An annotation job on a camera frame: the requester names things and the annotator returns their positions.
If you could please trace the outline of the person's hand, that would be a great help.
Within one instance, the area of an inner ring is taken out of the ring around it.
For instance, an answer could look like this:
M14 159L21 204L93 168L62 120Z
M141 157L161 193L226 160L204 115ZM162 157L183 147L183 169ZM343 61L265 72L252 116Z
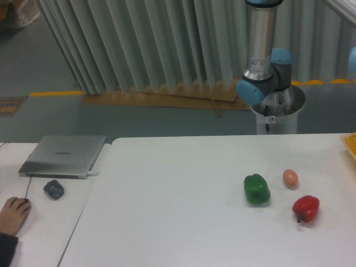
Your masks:
M11 197L9 198L1 210L1 233L15 236L20 230L25 219L20 218L17 211L18 205L23 198Z

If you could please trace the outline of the dark sleeved forearm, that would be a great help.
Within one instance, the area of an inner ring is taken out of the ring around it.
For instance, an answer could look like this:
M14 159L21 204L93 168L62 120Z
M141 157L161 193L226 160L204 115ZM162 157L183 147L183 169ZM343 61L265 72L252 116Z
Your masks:
M1 233L1 267L9 267L18 244L18 237Z

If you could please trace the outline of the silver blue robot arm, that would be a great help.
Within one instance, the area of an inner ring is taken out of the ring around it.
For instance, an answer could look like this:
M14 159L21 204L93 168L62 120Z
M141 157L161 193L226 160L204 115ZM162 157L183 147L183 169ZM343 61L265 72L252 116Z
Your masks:
M355 72L355 1L246 1L248 48L236 91L251 105L292 81Z

